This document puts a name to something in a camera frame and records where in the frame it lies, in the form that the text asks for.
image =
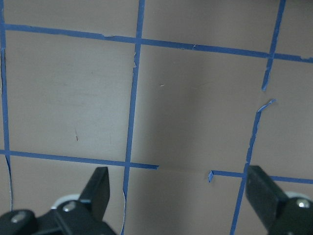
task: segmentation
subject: silver bolt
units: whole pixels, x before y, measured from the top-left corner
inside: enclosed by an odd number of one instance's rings
[[[70,212],[71,210],[73,210],[76,207],[76,202],[71,201],[69,203],[67,203],[64,207],[63,210],[65,212]]]
[[[304,198],[299,198],[296,203],[297,203],[298,207],[301,207],[301,208],[309,208],[310,207],[310,202]]]
[[[12,223],[18,223],[21,220],[25,219],[26,217],[26,213],[23,211],[20,211],[18,214],[16,214],[15,216],[12,217],[11,222]]]

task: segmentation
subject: floor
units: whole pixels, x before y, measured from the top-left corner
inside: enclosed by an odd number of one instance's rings
[[[122,235],[266,234],[249,165],[313,197],[312,1],[0,9],[0,213],[40,216],[101,165]]]

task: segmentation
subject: blue tape grid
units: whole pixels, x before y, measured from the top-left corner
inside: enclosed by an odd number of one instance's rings
[[[242,56],[251,56],[251,57],[259,57],[268,59],[267,69],[264,75],[264,80],[262,84],[262,90],[265,91],[268,85],[269,74],[272,68],[272,63],[274,59],[279,60],[288,60],[288,61],[296,61],[296,62],[304,62],[304,63],[313,63],[313,57],[311,58],[301,58],[297,55],[289,55],[289,54],[281,54],[275,53],[279,28],[281,24],[281,19],[283,16],[284,8],[285,8],[286,0],[281,0],[279,4],[279,10],[277,14],[274,34],[272,37],[271,47],[269,53],[261,52],[261,51],[252,51],[252,50],[244,50],[244,49],[236,49],[229,47],[214,47],[208,45],[195,45],[195,44],[185,44],[185,43],[177,43],[177,42],[167,42],[160,40],[152,40],[152,39],[142,39],[142,26],[143,26],[143,17],[144,17],[144,5],[145,1],[139,1],[138,8],[138,19],[137,19],[137,31],[136,37],[124,37],[124,36],[105,36],[103,34],[98,33],[90,33],[90,32],[81,32],[75,30],[63,30],[63,29],[54,29],[54,28],[45,28],[45,27],[36,27],[36,26],[28,26],[28,25],[16,25],[16,24],[5,24],[3,18],[3,0],[0,0],[0,42],[1,42],[1,77],[2,77],[2,114],[3,114],[3,131],[4,131],[4,150],[0,150],[0,154],[4,154],[8,163],[9,175],[10,175],[10,186],[12,187],[11,181],[11,165],[10,165],[10,155],[20,156],[20,157],[29,157],[29,158],[38,158],[38,159],[51,159],[58,161],[69,161],[69,162],[80,162],[80,163],[92,163],[92,164],[101,164],[101,165],[116,165],[125,167],[124,172],[124,183],[123,190],[125,193],[125,198],[127,198],[128,192],[128,181],[129,181],[129,171],[130,167],[137,168],[145,168],[145,169],[157,169],[158,165],[151,164],[138,164],[131,163],[131,149],[132,149],[132,140],[133,140],[133,127],[134,127],[134,111],[135,111],[135,100],[136,100],[136,88],[137,88],[137,80],[138,80],[138,69],[139,69],[139,60],[140,60],[140,49],[141,45],[149,45],[156,47],[169,47],[169,48],[177,48],[177,49],[187,49],[187,50],[195,50],[195,51],[206,51],[206,52],[217,52],[217,53],[226,53],[226,54],[235,54]],[[54,34],[54,35],[66,35],[70,37],[79,37],[79,38],[87,38],[87,39],[95,39],[95,40],[104,40],[104,41],[113,41],[113,42],[124,42],[135,44],[135,57],[134,62],[136,67],[133,72],[133,85],[131,92],[131,103],[130,103],[130,114],[129,114],[129,127],[128,127],[128,138],[127,138],[127,151],[125,162],[122,161],[110,161],[110,160],[98,160],[98,159],[88,159],[88,158],[76,158],[76,157],[68,157],[68,156],[57,156],[57,155],[48,155],[48,154],[38,154],[38,153],[27,153],[27,152],[18,152],[11,151],[9,145],[9,127],[8,127],[8,107],[7,107],[7,86],[6,86],[6,71],[5,71],[5,31],[23,31],[23,32],[33,32],[33,33],[45,33],[45,34]],[[261,111],[256,113],[254,127],[259,122],[259,118],[261,117]],[[209,174],[209,181],[211,181],[214,175],[222,175],[229,177],[240,177],[242,178],[236,210],[234,213],[233,224],[231,227],[231,234],[234,234],[236,228],[236,222],[239,214],[240,203],[242,200],[243,189],[245,185],[245,170],[247,169],[249,162],[251,160],[253,145],[251,145],[247,153],[247,163],[245,164],[245,169],[243,173],[237,172],[228,172],[228,171],[217,171],[212,170]],[[284,182],[295,182],[295,183],[303,183],[303,184],[313,184],[313,180],[310,179],[298,179],[298,178],[289,178],[289,177],[278,177],[272,176],[273,180],[276,181],[284,181]],[[11,207],[13,207],[13,191],[11,188]]]

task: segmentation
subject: metal screw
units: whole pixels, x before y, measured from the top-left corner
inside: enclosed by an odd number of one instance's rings
[[[64,207],[63,210],[65,212],[70,212],[71,210],[73,210],[76,207],[76,202],[71,201],[69,203],[67,203]]]
[[[296,203],[297,203],[298,207],[301,207],[301,208],[309,208],[310,207],[310,202],[304,198],[299,198]]]
[[[26,213],[23,211],[20,211],[18,214],[16,214],[15,216],[12,217],[11,222],[12,223],[18,223],[21,220],[25,219],[26,217]]]

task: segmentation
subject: vertical blue tape strip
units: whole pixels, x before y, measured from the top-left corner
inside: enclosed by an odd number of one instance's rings
[[[280,24],[281,24],[282,18],[283,18],[283,13],[285,10],[285,5],[286,5],[286,0],[280,0],[277,18],[276,18],[276,24],[275,24],[272,42],[271,42],[270,50],[269,50],[268,63],[266,66],[263,84],[262,84],[262,90],[263,91],[265,91],[267,86],[268,86],[269,75],[270,75],[270,71],[272,70],[272,65],[273,65],[273,60],[274,60],[274,56],[275,56],[277,40],[278,40],[278,35],[279,35],[279,29],[280,29]]]
[[[135,104],[136,104],[136,93],[137,93],[137,82],[138,82],[139,61],[140,61],[140,51],[141,51],[141,37],[142,37],[144,9],[145,9],[145,0],[139,0],[134,68],[133,68],[133,84],[132,84],[132,92],[131,92],[131,103],[130,103],[125,169],[124,169],[124,181],[123,181],[123,192],[125,195],[124,213],[126,213],[126,206],[127,206],[128,182],[129,182],[132,144],[133,144],[134,116],[135,116]],[[124,229],[125,229],[125,222],[123,224],[121,235],[124,235]]]
[[[248,170],[248,167],[250,165],[250,162],[251,162],[253,147],[254,147],[254,143],[255,143],[257,132],[258,132],[258,128],[259,128],[259,123],[260,123],[262,111],[265,108],[267,108],[270,104],[274,103],[275,101],[276,101],[275,99],[272,99],[270,102],[268,102],[267,104],[263,105],[255,114],[254,124],[253,124],[253,128],[252,128],[252,135],[251,135],[251,138],[250,138],[249,149],[248,149],[247,154],[246,154],[246,164],[245,164],[245,167],[244,167],[244,175],[243,175],[243,178],[242,178],[242,181],[241,181],[241,184],[240,184],[240,188],[239,188],[239,192],[238,192],[238,197],[237,197],[234,217],[233,217],[233,221],[232,221],[231,228],[230,228],[230,235],[234,235],[235,234],[237,221],[238,221],[238,216],[239,216],[239,211],[240,211],[240,206],[241,206],[241,202],[242,202],[242,199],[243,199],[243,194],[244,194],[244,189],[245,189],[245,184],[246,184],[246,174],[247,174],[247,170]]]
[[[9,118],[8,118],[8,102],[7,102],[7,85],[6,85],[6,69],[5,69],[5,28],[4,28],[4,3],[0,0],[0,43],[1,43],[1,79],[2,79],[2,118],[3,118],[3,135],[4,135],[4,152],[9,172],[10,184],[10,210],[13,210],[13,186],[12,186],[12,172],[10,161],[10,142],[9,142]]]

